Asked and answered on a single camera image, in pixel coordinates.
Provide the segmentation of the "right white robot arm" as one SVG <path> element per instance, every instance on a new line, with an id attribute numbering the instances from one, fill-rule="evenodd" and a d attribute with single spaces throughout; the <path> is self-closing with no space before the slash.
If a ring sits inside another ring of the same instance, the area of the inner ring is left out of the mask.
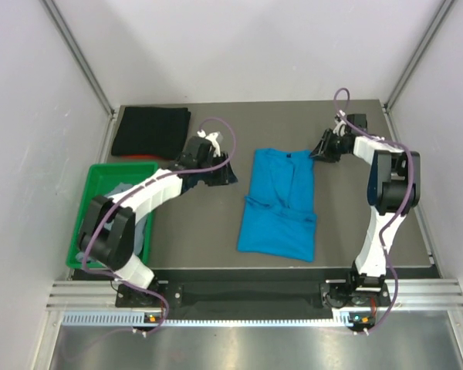
<path id="1" fill-rule="evenodd" d="M 382 289 L 394 237 L 409 211 L 419 203 L 421 159 L 418 152 L 405 149 L 400 143 L 370 135 L 364 114 L 339 110 L 335 124 L 333 129 L 324 131 L 309 157 L 337 163 L 341 156 L 351 154 L 370 166 L 367 183 L 370 222 L 344 287 L 346 299 L 361 305 L 374 291 Z"/>

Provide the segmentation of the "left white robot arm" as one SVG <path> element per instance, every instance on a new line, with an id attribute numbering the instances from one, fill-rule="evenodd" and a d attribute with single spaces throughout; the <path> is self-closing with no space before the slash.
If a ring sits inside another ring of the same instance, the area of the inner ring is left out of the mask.
<path id="1" fill-rule="evenodd" d="M 221 141 L 219 132 L 201 129 L 167 167 L 128 190 L 110 197 L 95 196 L 89 203 L 76 241 L 79 249 L 133 285 L 132 294 L 142 305 L 154 304 L 160 288 L 153 282 L 154 272 L 133 251 L 136 225 L 199 183 L 209 187 L 237 183 Z"/>

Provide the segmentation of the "blue t shirt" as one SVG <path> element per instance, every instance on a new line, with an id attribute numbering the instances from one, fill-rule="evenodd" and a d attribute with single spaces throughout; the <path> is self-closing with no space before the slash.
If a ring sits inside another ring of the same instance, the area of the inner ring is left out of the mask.
<path id="1" fill-rule="evenodd" d="M 237 249 L 312 262 L 317 216 L 308 150 L 257 149 Z"/>

